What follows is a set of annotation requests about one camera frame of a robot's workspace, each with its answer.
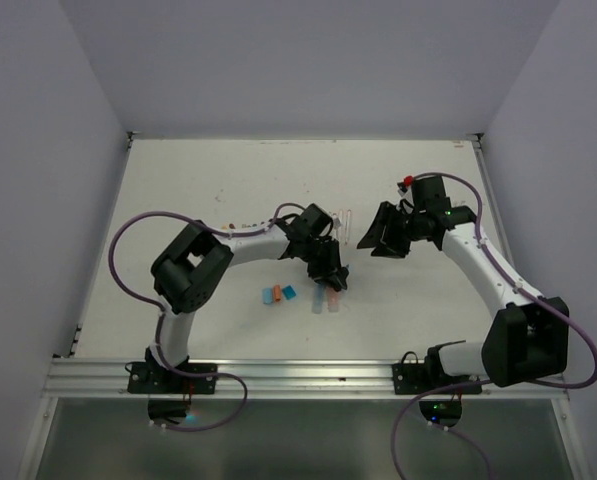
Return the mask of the light blue highlighter cap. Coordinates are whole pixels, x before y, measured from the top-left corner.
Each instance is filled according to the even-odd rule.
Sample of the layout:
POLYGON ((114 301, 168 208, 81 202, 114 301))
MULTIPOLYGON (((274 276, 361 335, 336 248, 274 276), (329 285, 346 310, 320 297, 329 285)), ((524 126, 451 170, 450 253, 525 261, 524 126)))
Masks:
POLYGON ((274 294, 272 288, 263 288, 262 289, 262 302, 265 305, 270 305, 274 303, 274 294))

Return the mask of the blue marker cap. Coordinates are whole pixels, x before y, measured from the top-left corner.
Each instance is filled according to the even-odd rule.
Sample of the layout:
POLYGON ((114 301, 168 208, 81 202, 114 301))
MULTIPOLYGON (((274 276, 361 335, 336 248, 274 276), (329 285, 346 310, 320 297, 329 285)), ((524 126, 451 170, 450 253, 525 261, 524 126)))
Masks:
POLYGON ((286 300, 291 300, 297 296, 296 291, 291 285, 281 288, 281 293, 286 300))

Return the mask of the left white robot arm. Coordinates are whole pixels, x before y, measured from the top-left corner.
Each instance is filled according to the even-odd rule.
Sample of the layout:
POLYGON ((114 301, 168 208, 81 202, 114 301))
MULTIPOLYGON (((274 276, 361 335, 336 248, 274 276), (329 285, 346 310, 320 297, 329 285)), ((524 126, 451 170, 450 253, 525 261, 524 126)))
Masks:
POLYGON ((259 230, 215 233, 203 223, 186 226, 151 266, 154 289, 165 301, 151 356, 150 379, 163 392, 179 390, 186 379, 188 339, 195 312, 211 298, 226 271, 262 260, 300 259, 308 277, 340 292, 349 270, 339 242, 326 233, 333 219, 316 204, 289 219, 277 218, 259 230))

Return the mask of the light blue highlighter pen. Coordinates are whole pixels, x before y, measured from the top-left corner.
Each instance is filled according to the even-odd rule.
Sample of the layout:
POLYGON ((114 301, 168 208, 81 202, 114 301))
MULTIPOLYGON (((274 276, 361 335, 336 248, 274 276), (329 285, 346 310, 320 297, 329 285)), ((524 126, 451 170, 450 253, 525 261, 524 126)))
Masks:
POLYGON ((321 314, 325 302, 325 286, 317 284, 312 295, 311 311, 313 314, 321 314))

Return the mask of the pastel highlighter pen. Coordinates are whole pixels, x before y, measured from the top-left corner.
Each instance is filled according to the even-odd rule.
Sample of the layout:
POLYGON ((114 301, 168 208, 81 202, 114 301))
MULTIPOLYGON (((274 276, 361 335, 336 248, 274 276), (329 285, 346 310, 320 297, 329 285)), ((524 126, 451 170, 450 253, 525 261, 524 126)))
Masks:
POLYGON ((330 313, 337 313, 339 311, 339 293, 334 289, 328 288, 326 290, 327 309, 330 313))

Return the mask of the pink marker pen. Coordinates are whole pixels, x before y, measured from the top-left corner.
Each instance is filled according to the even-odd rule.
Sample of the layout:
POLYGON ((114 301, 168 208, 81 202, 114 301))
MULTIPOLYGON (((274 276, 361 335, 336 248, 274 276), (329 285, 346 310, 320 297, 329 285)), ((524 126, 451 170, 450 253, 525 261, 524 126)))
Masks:
POLYGON ((349 245, 351 242, 352 220, 353 220, 353 212, 351 209, 348 209, 345 214, 345 222, 344 222, 344 244, 345 245, 349 245))

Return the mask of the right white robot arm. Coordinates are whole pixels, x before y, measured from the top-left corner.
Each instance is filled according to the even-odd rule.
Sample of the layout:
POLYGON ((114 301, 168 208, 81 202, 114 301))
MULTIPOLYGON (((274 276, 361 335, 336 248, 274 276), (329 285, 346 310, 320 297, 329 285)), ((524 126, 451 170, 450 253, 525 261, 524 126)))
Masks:
POLYGON ((480 208, 452 204, 445 175, 420 174, 398 184, 401 200, 380 204, 359 241, 372 256, 403 259, 427 241, 452 260, 480 295, 492 317, 485 339, 439 344, 428 349, 423 379, 446 392, 471 376, 507 387, 562 373, 567 366, 569 310, 558 297, 546 298, 526 284, 489 244, 480 208))

